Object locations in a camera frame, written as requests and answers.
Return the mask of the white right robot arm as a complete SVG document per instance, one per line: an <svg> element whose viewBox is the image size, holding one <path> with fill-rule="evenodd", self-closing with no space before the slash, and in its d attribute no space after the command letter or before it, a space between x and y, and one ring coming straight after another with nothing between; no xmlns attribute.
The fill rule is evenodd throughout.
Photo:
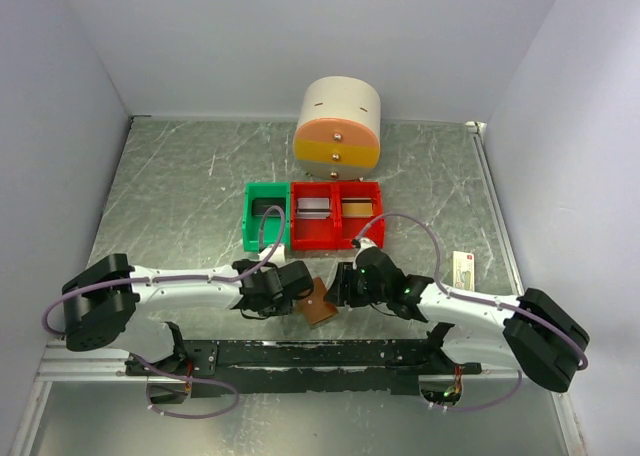
<svg viewBox="0 0 640 456"><path fill-rule="evenodd" d="M424 350L426 366L443 374L479 363L522 371L546 390L566 392L584 367L586 330L545 292L491 295L438 285L406 274L381 249L360 250L339 264L327 301L350 308L385 305L405 320L448 325Z"/></svg>

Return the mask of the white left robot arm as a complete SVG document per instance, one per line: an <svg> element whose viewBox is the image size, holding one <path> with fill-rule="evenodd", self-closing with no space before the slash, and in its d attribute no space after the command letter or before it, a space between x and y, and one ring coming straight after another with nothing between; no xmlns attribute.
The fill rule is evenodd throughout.
<svg viewBox="0 0 640 456"><path fill-rule="evenodd" d="M114 347L173 375L184 368L187 351L178 325L157 319L157 313L215 308L269 318L290 314L294 302L313 289L302 261L243 259L207 269L161 270L113 254L63 286L64 339L72 352Z"/></svg>

